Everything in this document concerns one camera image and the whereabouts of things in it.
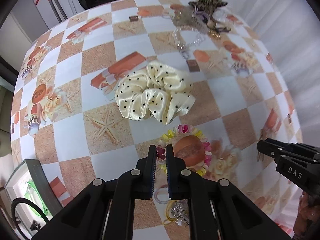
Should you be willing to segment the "person's right hand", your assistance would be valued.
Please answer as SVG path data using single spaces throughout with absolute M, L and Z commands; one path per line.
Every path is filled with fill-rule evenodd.
M 312 198 L 303 191 L 299 198 L 298 215 L 292 239 L 319 239 L 319 198 Z

